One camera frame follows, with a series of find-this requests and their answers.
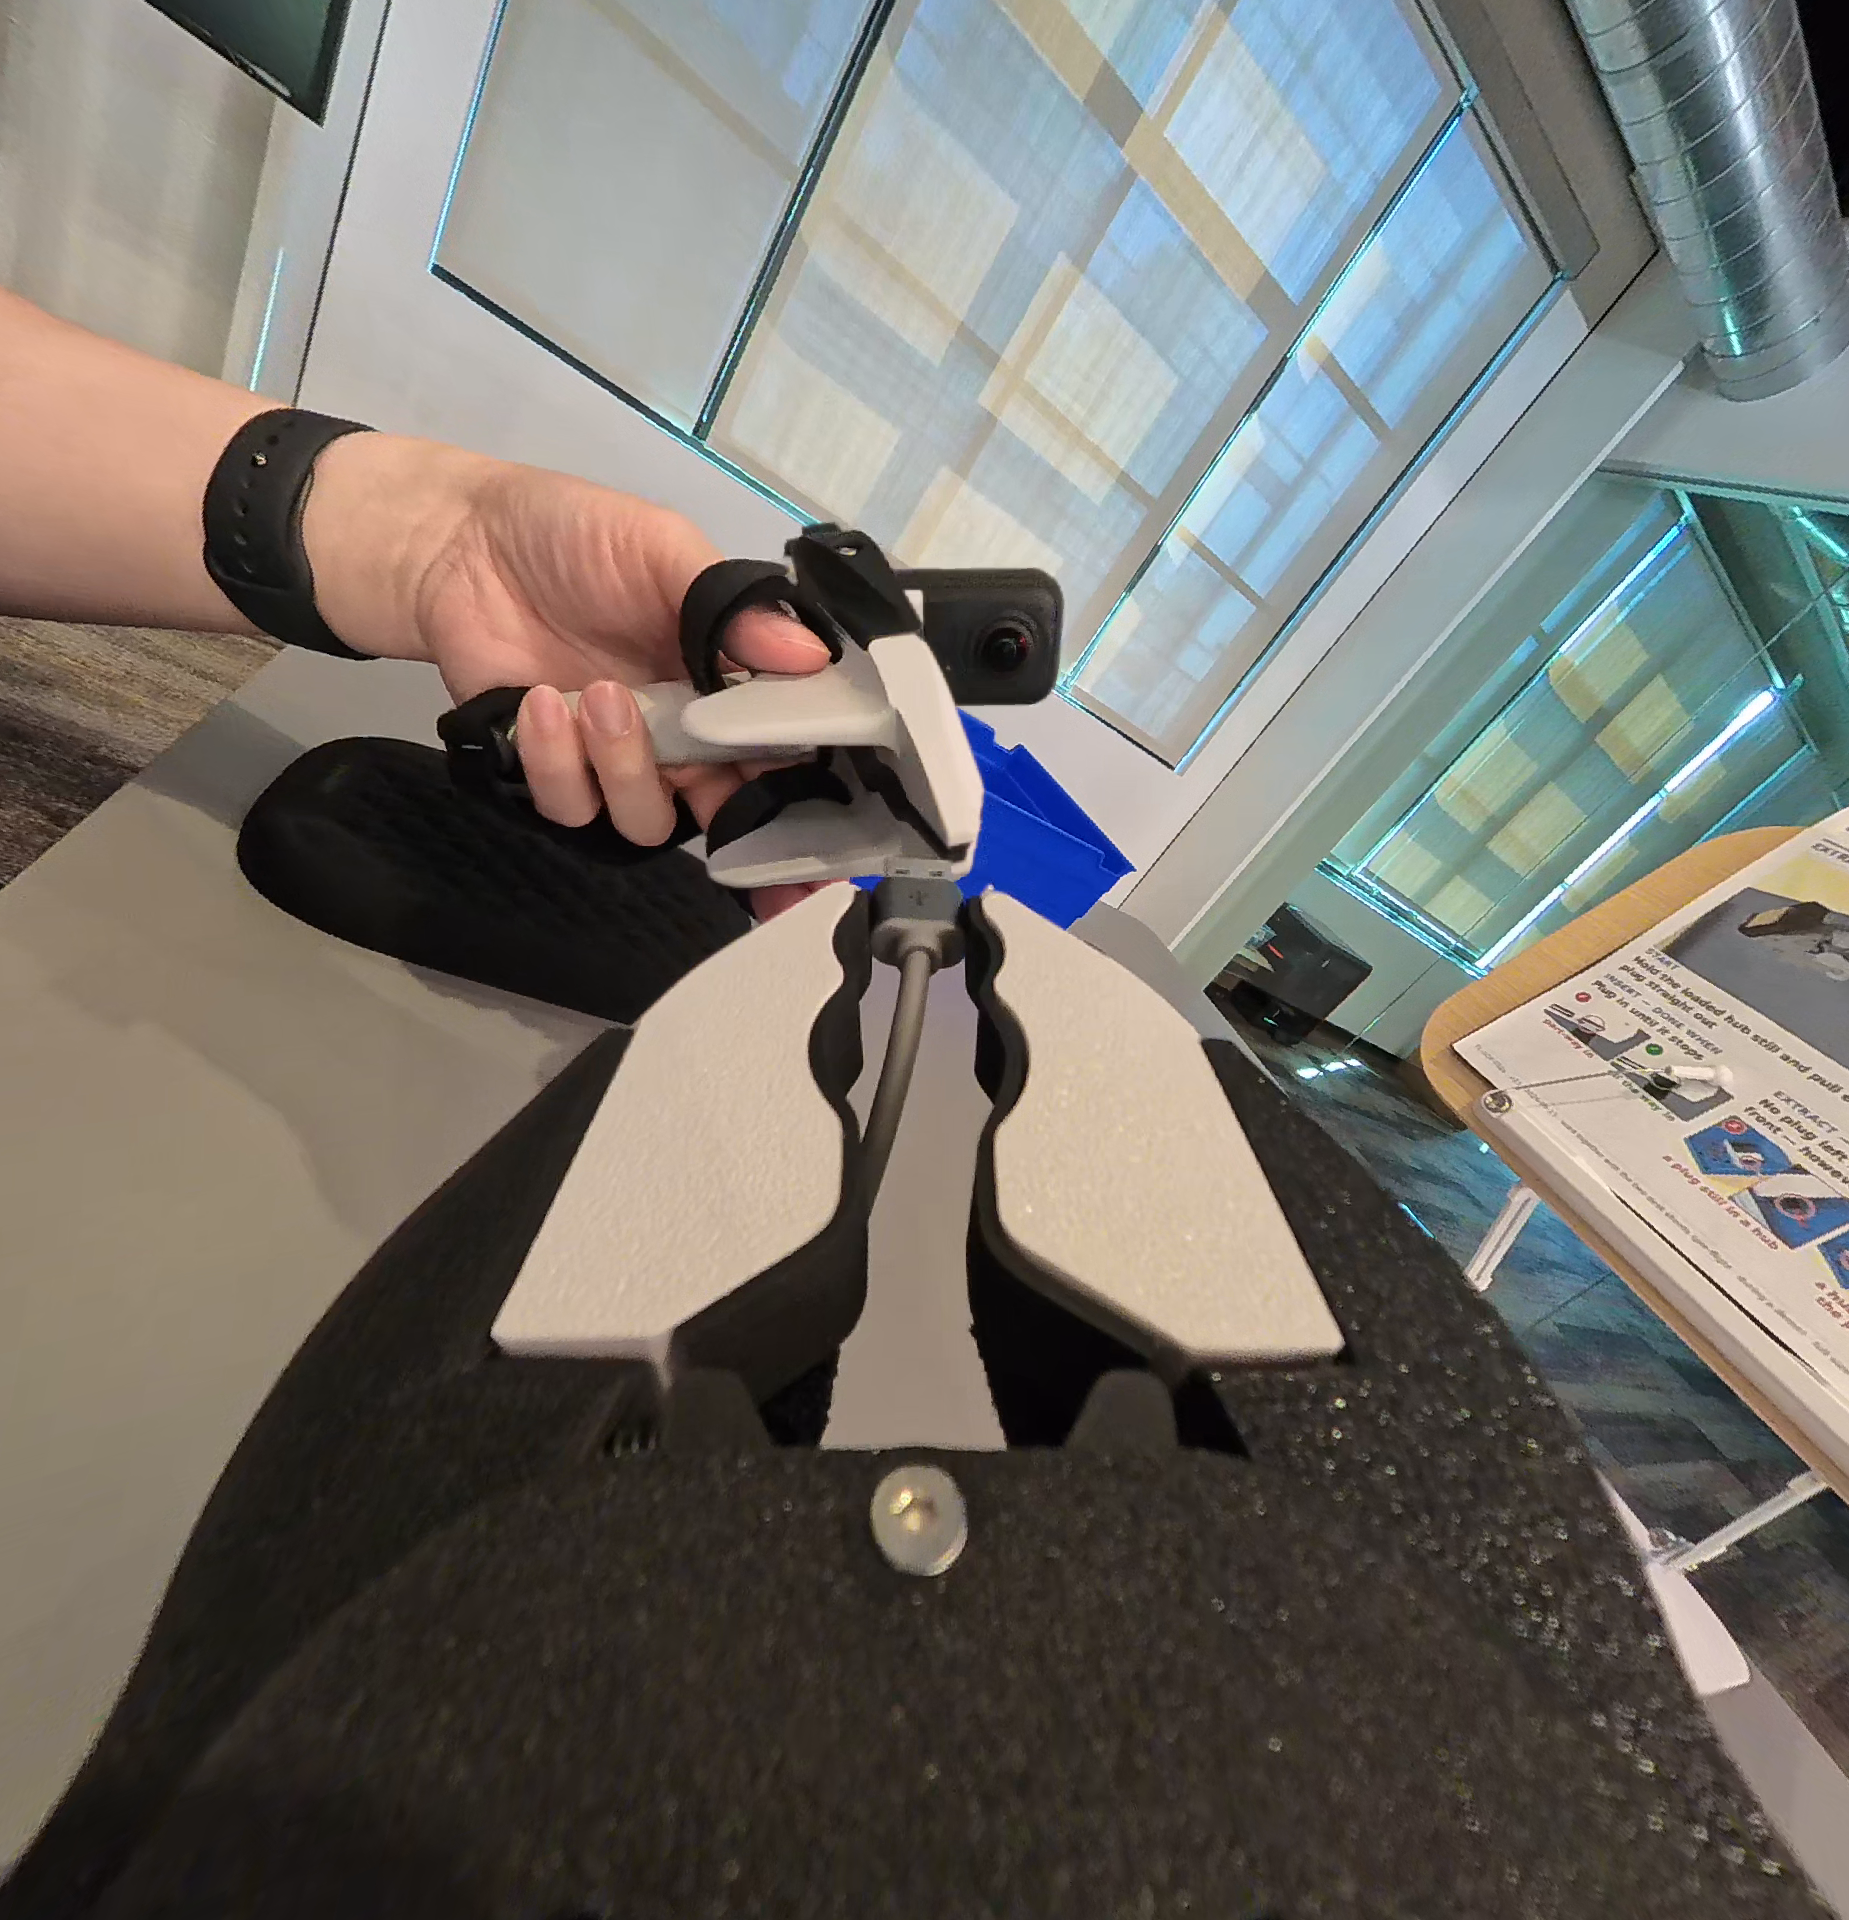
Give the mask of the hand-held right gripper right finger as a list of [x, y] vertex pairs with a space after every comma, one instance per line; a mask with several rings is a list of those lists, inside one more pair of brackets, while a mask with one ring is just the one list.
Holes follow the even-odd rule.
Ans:
[[1027, 1281], [1151, 1363], [1314, 1363], [1343, 1331], [1199, 1028], [1007, 894], [971, 900], [1007, 1045], [989, 1199]]

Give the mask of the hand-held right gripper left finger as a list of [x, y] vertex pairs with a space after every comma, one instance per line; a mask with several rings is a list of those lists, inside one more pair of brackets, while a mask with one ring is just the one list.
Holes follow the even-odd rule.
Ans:
[[817, 1363], [866, 1306], [869, 896], [823, 884], [632, 1029], [495, 1319], [506, 1355]]

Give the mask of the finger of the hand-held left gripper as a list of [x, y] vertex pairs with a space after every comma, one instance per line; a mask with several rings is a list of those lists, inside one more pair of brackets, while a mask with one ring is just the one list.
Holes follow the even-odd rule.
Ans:
[[898, 862], [917, 875], [969, 875], [975, 862], [975, 751], [933, 646], [886, 634], [866, 646], [888, 735], [866, 748], [866, 790], [898, 825]]
[[956, 883], [975, 862], [975, 839], [937, 847], [888, 809], [779, 809], [745, 834], [710, 834], [704, 871], [730, 888], [792, 883]]

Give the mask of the blue plastic bin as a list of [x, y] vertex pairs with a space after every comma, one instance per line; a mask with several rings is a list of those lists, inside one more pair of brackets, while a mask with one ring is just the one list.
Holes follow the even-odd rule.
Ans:
[[962, 894], [994, 888], [1057, 927], [1076, 924], [1131, 862], [1029, 748], [998, 743], [975, 714], [962, 721], [982, 775], [982, 825]]

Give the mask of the grey desk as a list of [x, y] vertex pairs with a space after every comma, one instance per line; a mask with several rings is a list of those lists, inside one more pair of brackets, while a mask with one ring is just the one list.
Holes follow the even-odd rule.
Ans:
[[441, 705], [424, 666], [280, 657], [0, 894], [0, 1874], [288, 1359], [601, 1028], [241, 879], [275, 770]]

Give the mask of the person's left hand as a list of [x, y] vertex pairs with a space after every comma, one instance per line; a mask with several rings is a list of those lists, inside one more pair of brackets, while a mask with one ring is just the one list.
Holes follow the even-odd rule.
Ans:
[[346, 435], [314, 463], [301, 514], [314, 600], [374, 657], [424, 657], [450, 702], [521, 687], [532, 808], [601, 815], [664, 847], [678, 799], [696, 822], [768, 758], [655, 758], [640, 687], [686, 683], [678, 611], [723, 549], [686, 517], [571, 472], [457, 448]]

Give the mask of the black equipment case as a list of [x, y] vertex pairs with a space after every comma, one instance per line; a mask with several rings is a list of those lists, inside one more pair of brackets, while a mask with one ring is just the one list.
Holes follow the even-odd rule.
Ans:
[[1266, 964], [1263, 995], [1274, 1005], [1266, 1028], [1279, 1041], [1300, 1041], [1319, 1022], [1332, 1022], [1335, 1005], [1373, 977], [1373, 960], [1343, 949], [1288, 900], [1266, 920], [1259, 957]]

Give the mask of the black wrist rest pad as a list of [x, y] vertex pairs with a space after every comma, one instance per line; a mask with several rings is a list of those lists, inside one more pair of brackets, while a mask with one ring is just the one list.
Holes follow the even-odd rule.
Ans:
[[346, 735], [290, 758], [241, 825], [242, 879], [357, 949], [609, 1022], [640, 1022], [751, 931], [681, 822], [657, 849], [464, 790], [442, 748]]

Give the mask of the large glass window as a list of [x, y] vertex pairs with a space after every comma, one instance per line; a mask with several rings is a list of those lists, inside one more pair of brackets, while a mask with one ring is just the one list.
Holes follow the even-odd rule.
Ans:
[[1163, 765], [1563, 277], [1428, 4], [499, 4], [430, 273]]

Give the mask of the printed instruction sheet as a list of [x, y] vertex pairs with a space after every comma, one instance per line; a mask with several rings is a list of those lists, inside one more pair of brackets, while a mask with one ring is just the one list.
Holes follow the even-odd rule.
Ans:
[[1849, 808], [1456, 1055], [1849, 1408]]

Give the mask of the black wristband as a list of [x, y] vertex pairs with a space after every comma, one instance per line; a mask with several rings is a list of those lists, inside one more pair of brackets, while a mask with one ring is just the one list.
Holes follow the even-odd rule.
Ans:
[[301, 533], [318, 457], [348, 435], [370, 435], [370, 428], [266, 407], [219, 452], [202, 508], [205, 568], [219, 595], [260, 634], [326, 657], [365, 657], [318, 611]]

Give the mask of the silver metal duct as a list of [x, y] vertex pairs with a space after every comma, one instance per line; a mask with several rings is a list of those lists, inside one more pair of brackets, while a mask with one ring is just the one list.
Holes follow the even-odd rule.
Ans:
[[1725, 399], [1849, 350], [1849, 237], [1797, 4], [1566, 4]]

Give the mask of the black wall screen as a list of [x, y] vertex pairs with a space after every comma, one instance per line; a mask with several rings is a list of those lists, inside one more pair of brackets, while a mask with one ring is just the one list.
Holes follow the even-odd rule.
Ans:
[[354, 4], [155, 4], [219, 58], [322, 126]]

